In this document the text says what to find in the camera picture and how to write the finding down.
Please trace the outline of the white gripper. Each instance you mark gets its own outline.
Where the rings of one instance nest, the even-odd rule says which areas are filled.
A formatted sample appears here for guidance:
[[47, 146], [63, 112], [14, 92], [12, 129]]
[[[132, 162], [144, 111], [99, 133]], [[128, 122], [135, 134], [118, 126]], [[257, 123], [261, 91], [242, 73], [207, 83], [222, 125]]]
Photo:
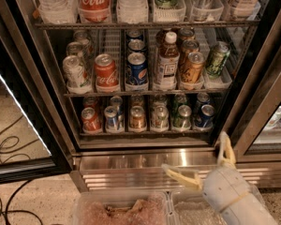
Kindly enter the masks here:
[[171, 179], [193, 190], [202, 190], [205, 201], [221, 215], [228, 225], [277, 225], [277, 222], [254, 195], [251, 186], [235, 170], [236, 157], [229, 135], [220, 133], [218, 166], [206, 176], [204, 184], [199, 171], [162, 164]]

